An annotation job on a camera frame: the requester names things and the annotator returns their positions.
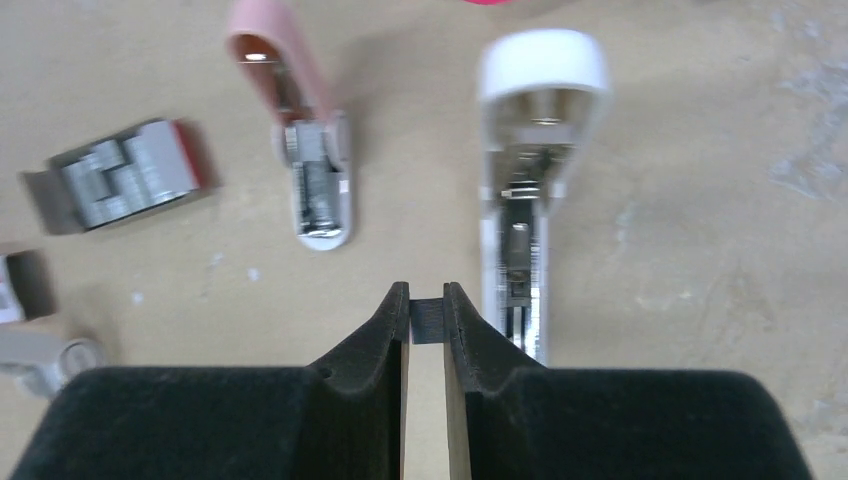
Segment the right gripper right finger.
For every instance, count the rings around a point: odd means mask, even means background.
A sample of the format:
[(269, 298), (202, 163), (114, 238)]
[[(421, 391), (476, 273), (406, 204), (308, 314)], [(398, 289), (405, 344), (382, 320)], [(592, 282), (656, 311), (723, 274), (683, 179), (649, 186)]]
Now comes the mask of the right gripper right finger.
[(727, 370), (542, 366), (443, 293), (454, 479), (808, 479), (777, 402)]

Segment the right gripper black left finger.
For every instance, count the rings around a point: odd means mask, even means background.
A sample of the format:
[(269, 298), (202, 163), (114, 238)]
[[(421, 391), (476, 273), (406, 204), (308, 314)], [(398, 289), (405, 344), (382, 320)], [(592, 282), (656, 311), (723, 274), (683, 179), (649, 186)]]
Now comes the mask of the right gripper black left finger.
[(398, 479), (410, 293), (306, 366), (107, 367), (71, 381), (15, 479)]

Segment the staple strip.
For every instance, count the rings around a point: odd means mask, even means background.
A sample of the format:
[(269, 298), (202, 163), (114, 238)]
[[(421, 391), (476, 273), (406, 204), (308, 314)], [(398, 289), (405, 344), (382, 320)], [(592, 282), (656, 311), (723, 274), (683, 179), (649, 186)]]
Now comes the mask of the staple strip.
[(444, 313), (441, 297), (411, 300), (409, 314), (413, 344), (441, 344), (444, 342)]

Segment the red staple box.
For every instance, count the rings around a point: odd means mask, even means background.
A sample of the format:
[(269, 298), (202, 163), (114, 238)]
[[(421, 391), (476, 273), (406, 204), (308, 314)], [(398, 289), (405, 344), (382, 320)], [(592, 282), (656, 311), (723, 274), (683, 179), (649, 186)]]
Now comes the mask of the red staple box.
[(19, 323), (57, 312), (48, 265), (39, 250), (1, 255), (1, 323)]

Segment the pink and white stapler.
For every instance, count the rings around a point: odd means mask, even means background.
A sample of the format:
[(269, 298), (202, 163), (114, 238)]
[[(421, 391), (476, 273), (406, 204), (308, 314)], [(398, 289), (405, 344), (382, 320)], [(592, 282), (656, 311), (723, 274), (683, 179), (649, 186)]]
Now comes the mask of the pink and white stapler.
[(271, 147), (291, 171), (293, 228), (311, 250), (345, 244), (354, 227), (350, 122), (281, 1), (237, 1), (226, 40), (272, 117)]

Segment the silver staple strips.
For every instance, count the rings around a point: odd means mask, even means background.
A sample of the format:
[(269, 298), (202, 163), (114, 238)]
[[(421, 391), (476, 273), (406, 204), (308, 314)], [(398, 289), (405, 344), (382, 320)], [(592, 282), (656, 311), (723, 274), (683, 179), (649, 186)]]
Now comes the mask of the silver staple strips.
[(160, 121), (102, 140), (60, 168), (83, 228), (92, 230), (197, 189), (175, 127)]

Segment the red-framed whiteboard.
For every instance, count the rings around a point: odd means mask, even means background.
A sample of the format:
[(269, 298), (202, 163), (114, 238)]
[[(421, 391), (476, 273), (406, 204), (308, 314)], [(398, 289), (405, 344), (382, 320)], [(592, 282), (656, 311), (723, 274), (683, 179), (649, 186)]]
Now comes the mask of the red-framed whiteboard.
[(484, 6), (493, 6), (500, 5), (511, 2), (511, 0), (465, 0), (466, 2), (476, 4), (476, 5), (484, 5)]

